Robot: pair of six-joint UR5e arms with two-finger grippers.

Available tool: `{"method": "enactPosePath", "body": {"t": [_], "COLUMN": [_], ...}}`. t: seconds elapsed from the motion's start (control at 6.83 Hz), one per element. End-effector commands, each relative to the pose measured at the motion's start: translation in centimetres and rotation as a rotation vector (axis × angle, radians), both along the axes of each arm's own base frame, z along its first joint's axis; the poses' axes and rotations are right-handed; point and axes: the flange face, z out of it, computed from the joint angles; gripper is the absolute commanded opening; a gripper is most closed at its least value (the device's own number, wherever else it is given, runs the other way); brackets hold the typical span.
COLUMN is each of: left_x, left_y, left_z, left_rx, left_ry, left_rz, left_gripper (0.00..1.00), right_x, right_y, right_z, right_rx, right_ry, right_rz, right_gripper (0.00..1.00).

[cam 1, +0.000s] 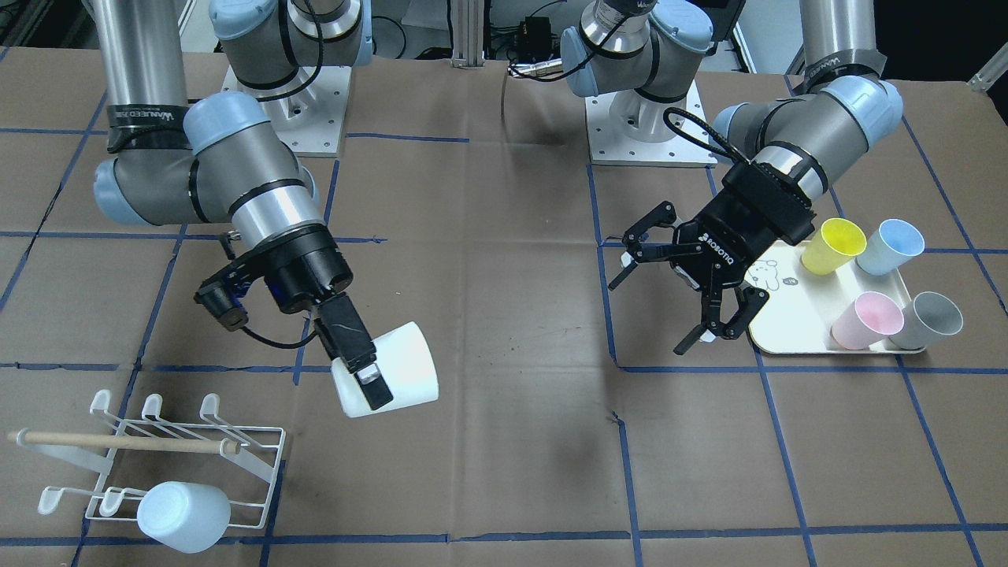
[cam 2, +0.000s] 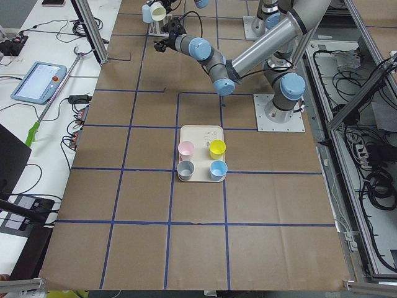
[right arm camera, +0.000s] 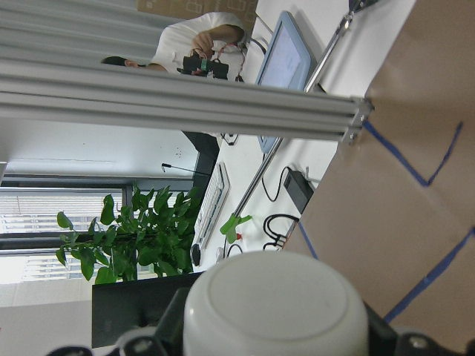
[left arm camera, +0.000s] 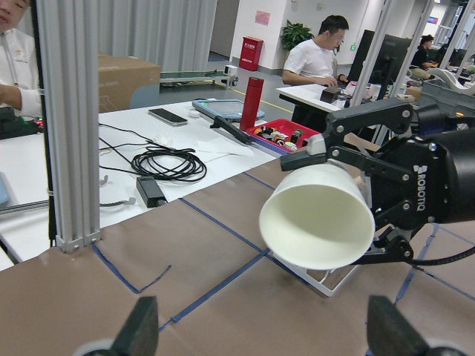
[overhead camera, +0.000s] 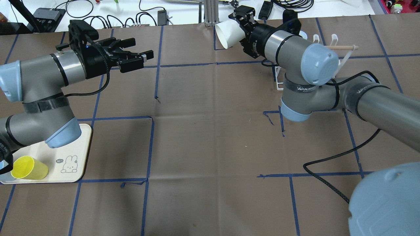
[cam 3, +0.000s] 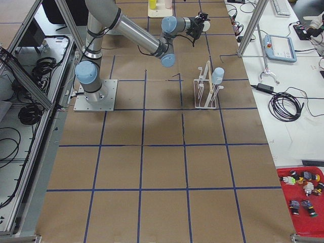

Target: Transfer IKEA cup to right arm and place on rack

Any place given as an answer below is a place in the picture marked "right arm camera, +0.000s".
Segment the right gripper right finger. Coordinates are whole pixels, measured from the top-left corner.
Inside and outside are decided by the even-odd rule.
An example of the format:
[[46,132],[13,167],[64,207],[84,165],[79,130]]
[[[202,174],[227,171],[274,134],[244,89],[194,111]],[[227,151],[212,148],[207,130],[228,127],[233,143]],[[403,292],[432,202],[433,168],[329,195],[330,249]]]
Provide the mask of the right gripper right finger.
[[465,351],[456,352],[439,345],[434,339],[417,332],[398,334],[366,302],[368,316],[368,355],[456,356],[474,355],[474,339]]

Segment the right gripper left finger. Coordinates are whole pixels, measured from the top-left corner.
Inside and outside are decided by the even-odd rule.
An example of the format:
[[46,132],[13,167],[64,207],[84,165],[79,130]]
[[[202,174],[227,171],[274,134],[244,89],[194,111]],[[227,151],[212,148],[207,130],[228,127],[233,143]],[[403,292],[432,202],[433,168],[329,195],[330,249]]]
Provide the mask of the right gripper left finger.
[[178,289],[156,327],[122,334],[108,355],[183,355],[184,308],[190,288]]

